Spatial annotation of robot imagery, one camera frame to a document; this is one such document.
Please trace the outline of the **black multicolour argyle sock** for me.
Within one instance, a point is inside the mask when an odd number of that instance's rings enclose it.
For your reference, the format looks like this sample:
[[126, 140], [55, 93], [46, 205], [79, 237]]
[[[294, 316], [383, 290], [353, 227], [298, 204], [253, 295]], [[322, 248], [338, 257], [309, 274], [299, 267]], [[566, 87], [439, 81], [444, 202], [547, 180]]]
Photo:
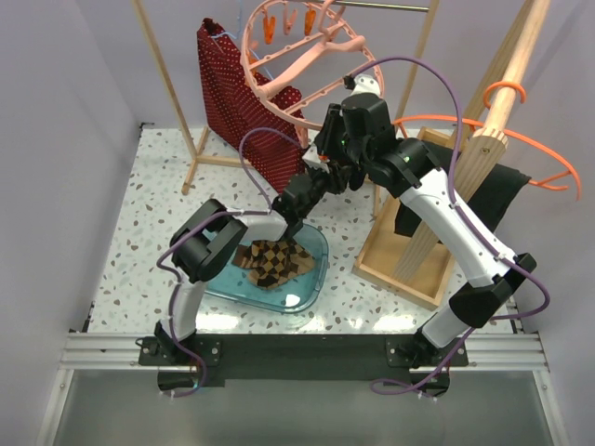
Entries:
[[341, 177], [344, 179], [345, 190], [356, 191], [363, 185], [366, 173], [358, 167], [344, 166]]

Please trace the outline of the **pink round clip hanger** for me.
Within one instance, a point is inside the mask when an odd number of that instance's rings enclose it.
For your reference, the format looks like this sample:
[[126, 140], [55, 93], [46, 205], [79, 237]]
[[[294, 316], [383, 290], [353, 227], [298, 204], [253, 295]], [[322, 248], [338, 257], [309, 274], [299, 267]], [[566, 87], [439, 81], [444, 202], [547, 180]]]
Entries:
[[[294, 43], [282, 46], [273, 53], [262, 56], [260, 59], [254, 59], [252, 49], [256, 21], [259, 18], [264, 19], [263, 37], [268, 45], [275, 31], [275, 27], [271, 25], [273, 16], [269, 13], [269, 9], [275, 7], [280, 7], [284, 13], [288, 11], [286, 1], [264, 1], [247, 19], [241, 39], [241, 65], [244, 69], [247, 85], [260, 103], [267, 110], [293, 125], [299, 143], [305, 147], [308, 145], [308, 132], [310, 130], [319, 130], [322, 126], [302, 117], [300, 114], [313, 102], [329, 95], [334, 89], [342, 85], [343, 78], [338, 77], [330, 84], [314, 90], [308, 96], [300, 98], [294, 104], [284, 108], [277, 105], [274, 99], [323, 58], [336, 54], [358, 54], [364, 57], [365, 63], [349, 72], [352, 76], [367, 71], [369, 64], [375, 62], [377, 58], [368, 48], [365, 37], [355, 32], [344, 18], [345, 9], [347, 8], [344, 2], [307, 1], [305, 3], [306, 10], [308, 12], [313, 11], [316, 14], [311, 33]], [[256, 78], [258, 71], [280, 58], [296, 55], [299, 50], [302, 54], [297, 55], [296, 59], [281, 73], [273, 76], [265, 84], [258, 82]]]

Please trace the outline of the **beige brown argyle sock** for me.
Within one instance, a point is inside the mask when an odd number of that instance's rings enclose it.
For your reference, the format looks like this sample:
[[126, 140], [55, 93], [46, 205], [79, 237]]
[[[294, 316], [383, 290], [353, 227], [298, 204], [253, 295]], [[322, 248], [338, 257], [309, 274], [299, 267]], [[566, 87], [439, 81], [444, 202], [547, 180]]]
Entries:
[[298, 243], [296, 243], [295, 252], [291, 255], [291, 260], [293, 262], [294, 269], [286, 276], [282, 275], [281, 277], [277, 278], [268, 276], [264, 279], [260, 279], [257, 277], [257, 272], [255, 270], [248, 269], [248, 279], [256, 287], [269, 290], [277, 288], [295, 279], [297, 276], [304, 275], [315, 267], [315, 258]]

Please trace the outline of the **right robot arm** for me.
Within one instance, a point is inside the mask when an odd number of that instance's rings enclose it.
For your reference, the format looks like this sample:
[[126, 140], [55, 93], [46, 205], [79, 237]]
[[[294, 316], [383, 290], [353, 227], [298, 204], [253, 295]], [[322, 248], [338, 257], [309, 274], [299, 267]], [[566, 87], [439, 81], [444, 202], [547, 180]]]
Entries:
[[515, 254], [449, 193], [449, 176], [424, 142], [397, 138], [378, 95], [359, 93], [330, 104], [315, 145], [331, 168], [347, 170], [352, 190], [369, 178], [411, 209], [464, 272], [466, 284], [401, 346], [408, 360], [436, 364], [456, 338], [483, 327], [536, 268], [531, 255]]

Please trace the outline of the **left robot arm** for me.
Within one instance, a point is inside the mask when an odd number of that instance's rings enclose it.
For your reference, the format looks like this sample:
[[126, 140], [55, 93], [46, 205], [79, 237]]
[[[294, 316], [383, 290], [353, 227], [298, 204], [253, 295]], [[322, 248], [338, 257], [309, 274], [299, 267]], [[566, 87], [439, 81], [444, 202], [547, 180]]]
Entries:
[[309, 168], [294, 175], [265, 211], [232, 211], [210, 199], [175, 233], [164, 254], [178, 281], [202, 294], [226, 265], [249, 269], [250, 280], [273, 289], [313, 269], [312, 255], [295, 240], [303, 221], [327, 193], [349, 186], [349, 167]]

